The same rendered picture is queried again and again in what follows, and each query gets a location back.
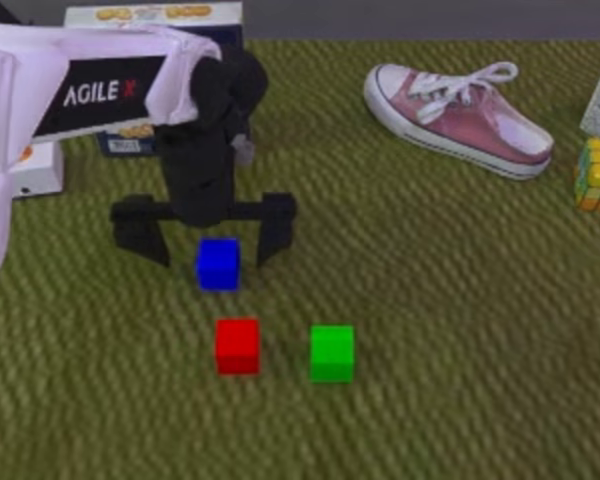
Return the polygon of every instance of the white toe cap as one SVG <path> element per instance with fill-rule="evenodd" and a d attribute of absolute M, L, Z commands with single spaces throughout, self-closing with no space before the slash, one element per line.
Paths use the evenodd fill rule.
<path fill-rule="evenodd" d="M 387 98 L 393 97 L 404 84 L 409 71 L 408 67 L 401 65 L 378 65 L 376 67 L 378 87 Z"/>

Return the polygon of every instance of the pink shoe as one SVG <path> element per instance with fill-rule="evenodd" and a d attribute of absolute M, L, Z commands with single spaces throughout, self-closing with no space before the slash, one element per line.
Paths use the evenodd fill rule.
<path fill-rule="evenodd" d="M 491 85 L 517 74 L 518 67 L 509 62 L 468 76 L 378 65 L 367 76 L 364 98 L 378 120 L 399 137 L 526 180 L 547 167 L 554 142 Z"/>

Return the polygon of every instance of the red cube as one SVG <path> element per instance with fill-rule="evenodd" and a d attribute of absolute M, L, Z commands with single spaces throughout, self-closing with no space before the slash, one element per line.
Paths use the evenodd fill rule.
<path fill-rule="evenodd" d="M 220 375 L 253 375 L 260 370 L 260 331 L 255 318 L 216 323 L 216 367 Z"/>

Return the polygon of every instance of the shoelace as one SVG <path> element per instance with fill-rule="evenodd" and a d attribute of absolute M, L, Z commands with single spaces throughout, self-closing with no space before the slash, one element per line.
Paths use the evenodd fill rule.
<path fill-rule="evenodd" d="M 418 120 L 426 125 L 438 119 L 451 103 L 460 101 L 463 105 L 471 105 L 472 86 L 491 90 L 492 83 L 509 82 L 517 75 L 518 67 L 511 62 L 494 63 L 466 76 L 420 72 L 411 84 L 408 96 L 429 102 L 418 111 Z"/>

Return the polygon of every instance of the white rubber sole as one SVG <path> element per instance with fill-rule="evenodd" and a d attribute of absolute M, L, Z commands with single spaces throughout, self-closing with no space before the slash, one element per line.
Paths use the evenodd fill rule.
<path fill-rule="evenodd" d="M 398 137 L 429 150 L 465 160 L 513 180 L 530 180 L 542 173 L 551 163 L 550 157 L 542 163 L 533 165 L 509 162 L 419 127 L 397 112 L 380 90 L 377 80 L 380 68 L 382 65 L 376 66 L 367 75 L 364 99 L 371 113 Z"/>

